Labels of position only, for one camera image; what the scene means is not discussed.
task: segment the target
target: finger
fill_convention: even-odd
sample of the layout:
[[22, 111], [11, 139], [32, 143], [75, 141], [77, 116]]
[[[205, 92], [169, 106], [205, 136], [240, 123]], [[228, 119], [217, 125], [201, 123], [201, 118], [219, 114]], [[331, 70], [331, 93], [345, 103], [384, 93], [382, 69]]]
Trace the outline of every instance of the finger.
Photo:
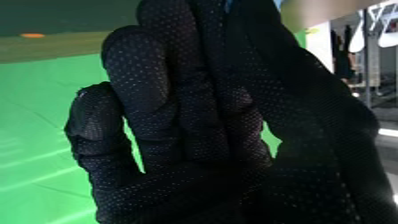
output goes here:
[[215, 80], [231, 156], [240, 161], [269, 161], [270, 152], [261, 140], [263, 117], [245, 87], [237, 82], [226, 65], [226, 1], [192, 0], [190, 5], [201, 30], [210, 74]]
[[165, 46], [141, 27], [128, 26], [110, 34], [103, 43], [103, 66], [123, 102], [146, 172], [155, 172], [176, 165], [183, 151]]
[[123, 132], [121, 103], [109, 83], [91, 86], [78, 92], [66, 135], [78, 165], [89, 172], [93, 188], [119, 188], [139, 174], [139, 169]]
[[187, 159], [221, 161], [229, 158], [229, 149], [190, 6], [185, 0], [144, 0], [137, 15], [169, 49]]

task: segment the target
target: black mesh glove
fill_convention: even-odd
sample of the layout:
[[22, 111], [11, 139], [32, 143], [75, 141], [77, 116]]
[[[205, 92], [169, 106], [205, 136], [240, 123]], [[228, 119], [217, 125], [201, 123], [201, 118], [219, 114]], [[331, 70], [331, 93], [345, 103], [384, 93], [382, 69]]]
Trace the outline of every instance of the black mesh glove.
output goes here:
[[299, 47], [272, 0], [237, 0], [231, 71], [283, 144], [267, 172], [272, 223], [398, 223], [375, 149], [379, 123], [347, 85]]
[[[254, 213], [251, 198], [270, 166], [263, 119], [238, 84], [217, 81], [224, 98], [215, 100], [210, 74], [226, 68], [210, 66], [192, 8], [181, 0], [142, 2], [141, 26], [117, 29], [103, 43], [110, 85], [84, 89], [71, 107], [66, 133], [102, 223], [247, 223]], [[222, 16], [221, 5], [213, 9]], [[226, 59], [224, 45], [217, 54]]]
[[[103, 45], [112, 87], [80, 91], [66, 127], [98, 221], [396, 223], [377, 121], [272, 0], [237, 0], [231, 15], [221, 0], [144, 0], [137, 14]], [[272, 167], [261, 116], [283, 139]]]

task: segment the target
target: ceiling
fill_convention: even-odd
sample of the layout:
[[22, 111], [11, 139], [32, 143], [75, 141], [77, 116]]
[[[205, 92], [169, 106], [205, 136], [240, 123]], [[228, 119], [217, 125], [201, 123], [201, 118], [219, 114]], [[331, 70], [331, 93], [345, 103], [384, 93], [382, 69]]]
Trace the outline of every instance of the ceiling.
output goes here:
[[[0, 63], [100, 52], [103, 38], [135, 24], [141, 0], [2, 0]], [[345, 16], [382, 0], [286, 0], [283, 17], [293, 31]], [[41, 39], [22, 38], [41, 33]]]

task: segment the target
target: gloved hand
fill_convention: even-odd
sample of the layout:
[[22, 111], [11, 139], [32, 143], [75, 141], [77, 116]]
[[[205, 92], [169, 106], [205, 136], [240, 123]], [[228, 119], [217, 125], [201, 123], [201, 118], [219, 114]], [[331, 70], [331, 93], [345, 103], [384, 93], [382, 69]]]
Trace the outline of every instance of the gloved hand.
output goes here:
[[[210, 6], [221, 20], [224, 8]], [[86, 88], [71, 107], [66, 133], [102, 223], [247, 223], [254, 213], [249, 198], [270, 166], [263, 119], [242, 85], [212, 80], [226, 73], [224, 36], [206, 44], [215, 46], [210, 55], [192, 8], [185, 0], [142, 2], [141, 26], [117, 29], [103, 43], [112, 86]]]
[[[98, 221], [396, 223], [375, 118], [272, 0], [237, 0], [231, 15], [222, 0], [144, 0], [137, 15], [103, 45], [112, 87], [80, 91], [66, 126]], [[283, 139], [272, 167], [261, 116]]]

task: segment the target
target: green backdrop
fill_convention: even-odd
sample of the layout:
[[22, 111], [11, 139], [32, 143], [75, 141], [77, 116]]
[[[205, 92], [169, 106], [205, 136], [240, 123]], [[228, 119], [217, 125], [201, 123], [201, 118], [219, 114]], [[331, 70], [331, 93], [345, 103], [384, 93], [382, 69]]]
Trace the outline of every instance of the green backdrop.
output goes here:
[[[0, 223], [96, 223], [62, 128], [78, 89], [107, 79], [100, 55], [0, 64], [0, 78]], [[267, 127], [263, 138], [276, 154]]]

